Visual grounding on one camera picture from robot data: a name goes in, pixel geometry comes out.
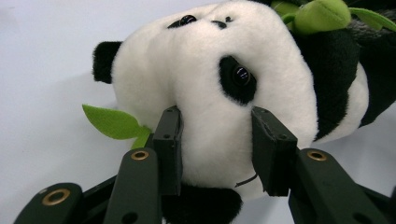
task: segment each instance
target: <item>panda eye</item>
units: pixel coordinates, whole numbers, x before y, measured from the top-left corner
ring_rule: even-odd
[[[181,18],[179,21],[173,22],[170,26],[168,26],[168,29],[184,26],[184,25],[190,24],[195,21],[197,21],[197,19],[194,16],[187,15],[187,16],[184,16],[183,18]]]
[[[233,83],[235,85],[244,87],[246,86],[251,78],[249,71],[243,66],[237,66],[233,70]]]
[[[240,105],[247,105],[256,92],[256,78],[231,56],[219,62],[220,85],[228,97]]]
[[[179,21],[180,26],[184,26],[187,25],[189,23],[195,22],[197,21],[197,19],[195,17],[193,17],[192,15],[187,15],[184,16],[183,18],[181,18],[181,20]]]

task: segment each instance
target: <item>white backdrop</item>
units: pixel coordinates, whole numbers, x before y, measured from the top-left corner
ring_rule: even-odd
[[[128,144],[97,132],[81,104],[115,107],[111,86],[92,80],[92,50],[139,26],[216,0],[2,0],[0,2],[0,223],[12,223],[41,189],[84,190],[119,169]],[[396,106],[370,127],[319,145],[360,184],[396,185]],[[247,203],[235,223],[292,223],[286,199]]]

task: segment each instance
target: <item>plush bamboo leaf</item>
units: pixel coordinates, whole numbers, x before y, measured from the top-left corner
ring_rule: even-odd
[[[349,10],[352,14],[357,15],[359,19],[361,19],[364,23],[366,23],[373,29],[380,30],[383,27],[386,27],[391,31],[396,32],[396,24],[390,19],[382,16],[381,14],[365,8],[350,7]]]
[[[294,18],[295,18],[295,14],[293,14],[293,13],[288,13],[288,14],[282,16],[282,21],[283,21],[285,24],[288,24],[288,23],[294,21]]]
[[[149,139],[149,135],[151,134],[151,130],[143,127],[139,130],[139,135],[137,138],[134,140],[134,143],[132,144],[132,149],[144,147],[146,142]]]
[[[90,123],[104,135],[114,139],[129,139],[149,134],[149,129],[141,127],[131,115],[113,109],[82,106]]]
[[[300,8],[293,3],[285,2],[285,1],[273,1],[271,3],[271,8],[276,11],[276,13],[280,16],[286,14],[295,14]]]

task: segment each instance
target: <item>black eye patch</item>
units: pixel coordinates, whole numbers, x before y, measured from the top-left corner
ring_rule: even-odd
[[[241,105],[247,105],[256,92],[256,78],[231,56],[219,62],[220,84],[224,93]]]

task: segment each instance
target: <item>black plastic part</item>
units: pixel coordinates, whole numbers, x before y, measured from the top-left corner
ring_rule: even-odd
[[[255,106],[253,126],[253,167],[263,190],[270,196],[288,196],[291,162],[297,138],[268,110]]]
[[[60,183],[38,192],[23,208],[15,224],[75,224],[83,216],[81,187]]]
[[[396,188],[393,189],[392,195],[390,196],[387,214],[390,220],[390,224],[396,224]]]
[[[295,167],[301,180],[290,195],[290,210],[296,224],[388,224],[330,154],[303,149]]]
[[[126,153],[122,158],[104,223],[161,223],[158,171],[158,158],[154,150],[139,148]]]
[[[84,192],[84,205],[87,210],[87,215],[81,222],[82,224],[97,224],[103,222],[115,181],[116,176],[113,176]]]
[[[152,138],[160,159],[160,189],[162,195],[179,195],[183,166],[181,162],[181,134],[183,122],[176,106],[163,111]]]
[[[152,143],[152,138],[154,137],[154,133],[151,133],[148,136],[148,141],[145,144],[145,147],[154,148],[154,144]]]
[[[389,197],[380,194],[371,189],[367,189],[364,186],[360,186],[366,196],[370,199],[370,201],[378,208],[382,213],[386,213],[389,204]]]

